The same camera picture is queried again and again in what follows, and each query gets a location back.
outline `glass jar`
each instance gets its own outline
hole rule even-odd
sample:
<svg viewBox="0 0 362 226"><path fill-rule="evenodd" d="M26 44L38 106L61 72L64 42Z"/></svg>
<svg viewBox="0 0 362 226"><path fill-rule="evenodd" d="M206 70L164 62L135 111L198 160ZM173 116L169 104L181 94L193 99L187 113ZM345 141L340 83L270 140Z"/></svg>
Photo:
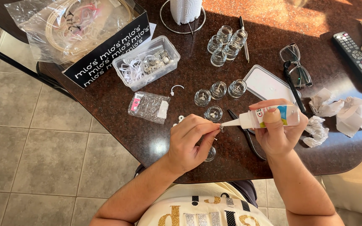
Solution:
<svg viewBox="0 0 362 226"><path fill-rule="evenodd" d="M231 97L239 98L247 90L247 84L242 79L237 79L229 86L228 92Z"/></svg>
<svg viewBox="0 0 362 226"><path fill-rule="evenodd" d="M221 67L226 62L226 58L226 50L219 48L213 52L212 57L210 58L210 62L216 67Z"/></svg>
<svg viewBox="0 0 362 226"><path fill-rule="evenodd" d="M240 51L240 45L236 41L230 41L224 50L227 52L226 60L234 60Z"/></svg>
<svg viewBox="0 0 362 226"><path fill-rule="evenodd" d="M219 106L211 106L205 111L205 119L210 120L214 123L220 121L223 116L223 111Z"/></svg>
<svg viewBox="0 0 362 226"><path fill-rule="evenodd" d="M233 34L231 41L237 42L240 45L240 48L242 48L245 42L247 42L247 37L248 33L245 30L240 29Z"/></svg>
<svg viewBox="0 0 362 226"><path fill-rule="evenodd" d="M194 101L198 107L204 107L209 104L211 98L209 90L201 89L196 92Z"/></svg>
<svg viewBox="0 0 362 226"><path fill-rule="evenodd" d="M216 156L216 149L213 146L211 146L209 149L208 157L205 159L205 162L212 161L215 156Z"/></svg>
<svg viewBox="0 0 362 226"><path fill-rule="evenodd" d="M213 54L213 52L221 48L223 46L223 38L220 35L213 35L212 38L210 38L208 43L208 51L209 53Z"/></svg>
<svg viewBox="0 0 362 226"><path fill-rule="evenodd" d="M210 88L210 95L214 100L220 100L226 95L227 85L224 82L218 81Z"/></svg>
<svg viewBox="0 0 362 226"><path fill-rule="evenodd" d="M225 45L225 44L229 43L229 41L233 35L233 29L228 25L223 25L219 29L217 34L223 38L223 45Z"/></svg>

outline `tile floor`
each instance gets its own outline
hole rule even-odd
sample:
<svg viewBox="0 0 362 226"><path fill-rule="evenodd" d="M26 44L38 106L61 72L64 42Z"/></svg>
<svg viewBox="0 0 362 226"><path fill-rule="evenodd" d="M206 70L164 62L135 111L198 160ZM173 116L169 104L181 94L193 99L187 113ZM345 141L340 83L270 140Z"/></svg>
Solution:
<svg viewBox="0 0 362 226"><path fill-rule="evenodd" d="M9 34L0 51L35 70ZM0 226L88 225L138 164L80 104L0 61ZM274 181L254 184L259 209L288 225Z"/></svg>

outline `pink label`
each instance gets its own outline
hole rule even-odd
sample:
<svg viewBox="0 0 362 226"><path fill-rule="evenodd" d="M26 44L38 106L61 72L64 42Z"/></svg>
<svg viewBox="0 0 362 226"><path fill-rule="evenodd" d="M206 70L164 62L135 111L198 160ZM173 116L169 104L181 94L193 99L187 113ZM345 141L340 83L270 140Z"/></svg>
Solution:
<svg viewBox="0 0 362 226"><path fill-rule="evenodd" d="M134 98L134 99L133 99L133 103L132 103L131 110L136 110L136 108L138 107L139 103L140 103L140 99Z"/></svg>

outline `pen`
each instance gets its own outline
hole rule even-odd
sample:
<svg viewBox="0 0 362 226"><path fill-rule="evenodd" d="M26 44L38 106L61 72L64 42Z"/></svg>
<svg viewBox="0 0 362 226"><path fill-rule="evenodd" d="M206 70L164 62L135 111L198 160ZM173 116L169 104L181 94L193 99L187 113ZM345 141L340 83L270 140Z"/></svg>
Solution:
<svg viewBox="0 0 362 226"><path fill-rule="evenodd" d="M240 26L241 26L241 30L245 30L244 29L244 21L243 21L243 17L240 16ZM245 50L245 58L247 59L248 63L249 63L249 53L248 53L248 45L247 42L245 42L244 44L244 50Z"/></svg>
<svg viewBox="0 0 362 226"><path fill-rule="evenodd" d="M303 113L303 114L306 114L305 112L305 108L304 108L304 105L299 97L299 94L297 93L297 90L293 84L293 81L291 80L291 76L290 76L290 72L288 71L288 68L290 67L291 65L291 61L288 60L286 62L284 62L283 64L283 67L284 67L284 70L283 70L283 74L284 74L284 78L287 80L287 84L290 86L290 89L291 91L293 92L293 95L294 95L294 98L296 99L296 102L297 102L297 105L299 106L299 109L300 111Z"/></svg>

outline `tv remote control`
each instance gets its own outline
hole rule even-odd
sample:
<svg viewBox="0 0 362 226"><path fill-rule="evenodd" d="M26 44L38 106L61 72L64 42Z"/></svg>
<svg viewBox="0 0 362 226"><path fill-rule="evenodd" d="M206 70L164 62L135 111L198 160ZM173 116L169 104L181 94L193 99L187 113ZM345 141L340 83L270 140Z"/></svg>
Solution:
<svg viewBox="0 0 362 226"><path fill-rule="evenodd" d="M346 58L355 75L360 79L362 84L362 51L359 46L352 40L347 32L340 32L333 36L333 43L339 52Z"/></svg>

